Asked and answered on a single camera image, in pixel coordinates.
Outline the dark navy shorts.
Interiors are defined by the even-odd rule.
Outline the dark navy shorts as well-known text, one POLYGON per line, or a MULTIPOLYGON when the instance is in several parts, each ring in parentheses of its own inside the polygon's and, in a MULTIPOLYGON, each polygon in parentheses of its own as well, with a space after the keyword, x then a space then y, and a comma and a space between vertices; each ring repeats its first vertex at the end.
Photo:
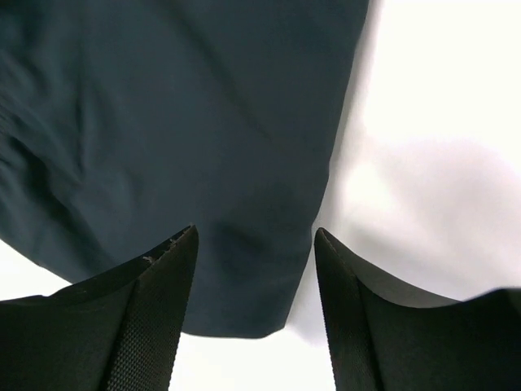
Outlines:
POLYGON ((280 330, 368 7, 2 2, 2 240, 78 282, 192 224, 184 332, 280 330))

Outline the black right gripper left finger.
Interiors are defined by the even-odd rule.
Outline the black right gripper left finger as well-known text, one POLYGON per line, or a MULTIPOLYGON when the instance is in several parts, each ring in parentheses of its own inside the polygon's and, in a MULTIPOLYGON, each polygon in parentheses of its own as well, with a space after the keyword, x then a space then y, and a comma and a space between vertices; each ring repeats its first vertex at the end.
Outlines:
POLYGON ((44 296, 1 304, 1 387, 166 390, 195 270, 188 226, 148 253, 44 296))

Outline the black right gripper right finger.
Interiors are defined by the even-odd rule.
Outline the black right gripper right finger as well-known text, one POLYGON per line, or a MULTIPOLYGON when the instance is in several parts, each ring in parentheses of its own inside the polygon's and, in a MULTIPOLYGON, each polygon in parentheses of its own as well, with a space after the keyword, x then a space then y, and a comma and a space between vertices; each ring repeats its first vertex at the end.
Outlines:
POLYGON ((314 252, 338 390, 517 390, 520 291, 422 290, 319 229, 314 252))

